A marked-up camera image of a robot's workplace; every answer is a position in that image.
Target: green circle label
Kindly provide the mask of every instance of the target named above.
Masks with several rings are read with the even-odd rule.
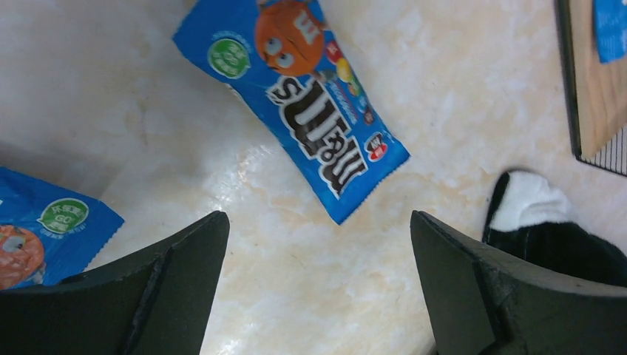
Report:
[[[83,223],[88,214],[89,207],[85,202],[61,198],[48,205],[37,222],[53,233],[64,234]]]
[[[208,61],[218,73],[229,79],[238,79],[251,67],[248,51],[234,39],[222,38],[209,48]]]

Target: orange m&m character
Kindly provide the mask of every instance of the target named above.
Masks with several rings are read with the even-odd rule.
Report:
[[[43,272],[44,265],[44,246],[36,235],[15,226],[0,226],[0,290],[17,285],[34,271]]]
[[[311,0],[281,0],[267,5],[258,1],[260,16],[255,27],[255,47],[261,59],[281,75],[320,74],[316,66],[325,52],[327,29],[309,10]]]

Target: marble countertop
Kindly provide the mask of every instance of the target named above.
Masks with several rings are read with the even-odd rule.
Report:
[[[571,156],[551,1],[321,3],[412,154],[342,226],[265,127],[177,51],[192,0],[3,1],[0,163],[126,219],[91,267],[227,212],[202,354],[427,353],[410,213],[479,237],[512,166],[543,173],[627,249],[627,180]]]

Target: yellow m&m candy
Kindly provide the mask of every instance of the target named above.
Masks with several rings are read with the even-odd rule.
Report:
[[[337,76],[345,83],[349,82],[353,78],[353,70],[350,69],[350,64],[346,58],[340,58],[337,61]]]

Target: blue candy wrapper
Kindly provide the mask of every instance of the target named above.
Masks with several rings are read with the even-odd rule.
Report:
[[[338,224],[409,158],[317,1],[199,0],[174,42],[274,133]]]
[[[627,1],[594,0],[594,32],[601,63],[627,53]]]
[[[0,290],[81,273],[123,222],[98,200],[0,167]]]

